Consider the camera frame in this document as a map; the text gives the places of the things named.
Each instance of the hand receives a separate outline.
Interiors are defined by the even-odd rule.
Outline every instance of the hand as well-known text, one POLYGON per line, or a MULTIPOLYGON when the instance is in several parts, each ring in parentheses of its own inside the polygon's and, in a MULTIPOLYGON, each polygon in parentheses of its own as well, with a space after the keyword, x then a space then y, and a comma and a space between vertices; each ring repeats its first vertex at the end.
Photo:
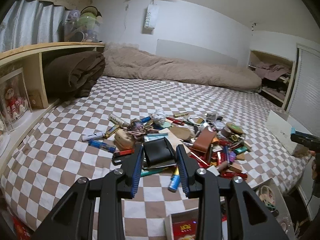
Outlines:
MULTIPOLYGON (((316 156, 316 152, 310 151, 310 153, 311 153, 311 156, 313 156, 313 157, 316 156)), ((312 179, 316 179, 317 176, 318 176, 318 173, 317 173, 317 171, 316 171, 316 167, 317 167, 317 165, 316 165, 316 160, 314 159, 314 160, 312 161, 312 166, 311 166, 311 168, 312 168, 312 179)))

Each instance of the mattress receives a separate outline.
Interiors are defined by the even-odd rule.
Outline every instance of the mattress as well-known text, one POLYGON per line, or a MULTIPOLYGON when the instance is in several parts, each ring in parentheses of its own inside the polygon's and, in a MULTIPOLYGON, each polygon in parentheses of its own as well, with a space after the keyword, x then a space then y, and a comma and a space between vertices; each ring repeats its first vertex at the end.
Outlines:
MULTIPOLYGON (((101 77, 88 98, 64 102, 48 113, 15 150, 1 177, 1 190, 13 212, 35 230, 52 207, 79 177, 96 179, 116 167, 111 153, 88 146, 84 134, 113 126, 108 114, 126 121, 162 109, 167 115, 217 111, 224 121, 240 125, 252 144, 246 161, 236 161, 248 174, 250 187, 273 178, 282 192, 300 178, 308 158, 290 156, 265 127, 270 109, 278 110, 259 94, 172 81, 101 77)), ((126 239, 166 239, 163 218, 198 206, 181 186, 167 187, 171 174, 163 172, 140 179, 134 199, 122 200, 126 239)), ((97 236, 99 199, 94 217, 97 236)))

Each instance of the black wallet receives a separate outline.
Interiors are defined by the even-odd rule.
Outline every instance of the black wallet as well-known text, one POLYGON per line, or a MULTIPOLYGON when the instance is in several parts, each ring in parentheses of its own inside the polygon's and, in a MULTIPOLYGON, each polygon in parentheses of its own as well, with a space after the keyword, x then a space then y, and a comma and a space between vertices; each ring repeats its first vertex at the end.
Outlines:
POLYGON ((168 160, 176 160, 171 143, 165 137, 143 143, 144 155, 147 167, 163 163, 168 160))

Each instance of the metal bolt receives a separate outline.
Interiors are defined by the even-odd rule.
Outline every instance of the metal bolt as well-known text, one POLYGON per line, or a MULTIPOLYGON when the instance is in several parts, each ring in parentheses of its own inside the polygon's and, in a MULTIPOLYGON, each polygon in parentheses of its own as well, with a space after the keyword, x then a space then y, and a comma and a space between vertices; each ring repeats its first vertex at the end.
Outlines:
POLYGON ((243 181, 242 178, 239 176, 235 176, 233 180, 235 181, 235 183, 241 183, 243 181))
POLYGON ((200 175, 204 175, 204 174, 206 174, 206 169, 204 169, 204 168, 199 168, 199 169, 197 169, 197 172, 198 172, 198 174, 200 174, 200 175))
POLYGON ((113 173, 116 174, 116 175, 121 175, 123 173, 123 169, 121 169, 121 168, 115 169, 113 171, 113 173))
POLYGON ((77 180, 77 182, 80 183, 80 184, 84 184, 84 183, 87 182, 87 178, 86 178, 86 177, 81 177, 81 178, 79 178, 79 179, 77 180))

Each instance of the brown and white checkered fabric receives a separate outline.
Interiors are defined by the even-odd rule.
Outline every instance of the brown and white checkered fabric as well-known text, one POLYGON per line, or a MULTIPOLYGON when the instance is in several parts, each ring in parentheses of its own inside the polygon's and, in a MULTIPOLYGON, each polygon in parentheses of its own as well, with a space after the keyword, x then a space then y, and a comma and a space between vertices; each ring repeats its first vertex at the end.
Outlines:
MULTIPOLYGON (((79 177, 103 177, 115 166, 111 153, 88 146, 83 134, 113 126, 108 114, 126 121, 163 109, 167 115, 217 111, 226 122, 240 125, 254 152, 239 162, 254 187, 273 178, 285 192, 300 178, 307 158, 290 156, 264 123, 270 109, 279 110, 258 94, 219 87, 169 81, 101 77, 88 98, 65 102, 48 113, 15 150, 3 176, 1 190, 18 217, 35 230, 79 177)), ((126 239, 165 239, 163 218, 198 205, 182 188, 167 190, 170 173, 140 179, 133 200, 122 200, 126 239)), ((99 200, 95 211, 99 210, 99 200)), ((95 214, 94 236, 97 234, 95 214)))

